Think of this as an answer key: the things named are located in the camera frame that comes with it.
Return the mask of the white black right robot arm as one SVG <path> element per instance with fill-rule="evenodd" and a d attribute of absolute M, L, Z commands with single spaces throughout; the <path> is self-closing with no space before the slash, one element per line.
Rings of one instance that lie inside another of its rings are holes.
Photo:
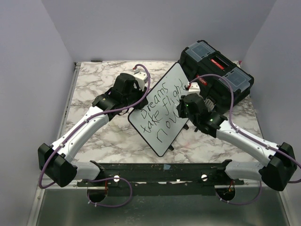
<path fill-rule="evenodd" d="M 217 171 L 219 183 L 225 185 L 233 179 L 250 179 L 261 181 L 273 190 L 283 191 L 297 170 L 290 144 L 269 142 L 239 128 L 224 115 L 209 112 L 198 94 L 181 96 L 176 109 L 179 117 L 189 119 L 202 133 L 226 141 L 257 160 L 230 161 L 225 168 Z"/>

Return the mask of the white whiteboard black frame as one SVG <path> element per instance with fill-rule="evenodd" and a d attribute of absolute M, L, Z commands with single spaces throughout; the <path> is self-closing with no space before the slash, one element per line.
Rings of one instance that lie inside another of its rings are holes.
<path fill-rule="evenodd" d="M 149 91 L 148 104 L 133 110 L 128 121 L 157 156 L 162 157 L 179 135 L 187 119 L 180 118 L 176 107 L 187 95 L 188 79 L 179 63 L 175 63 Z"/>

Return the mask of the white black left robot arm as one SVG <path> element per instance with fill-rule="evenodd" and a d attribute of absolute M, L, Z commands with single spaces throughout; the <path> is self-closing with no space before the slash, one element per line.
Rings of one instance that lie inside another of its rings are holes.
<path fill-rule="evenodd" d="M 91 107 L 65 135 L 51 145 L 42 144 L 38 148 L 39 187 L 44 175 L 60 187 L 67 186 L 73 180 L 88 180 L 99 186 L 104 182 L 102 168 L 95 162 L 74 163 L 74 157 L 80 148 L 104 125 L 116 115 L 129 108 L 141 109 L 147 104 L 146 95 L 150 89 L 151 76 L 148 72 L 133 75 L 121 73 L 113 86 L 98 95 Z"/>

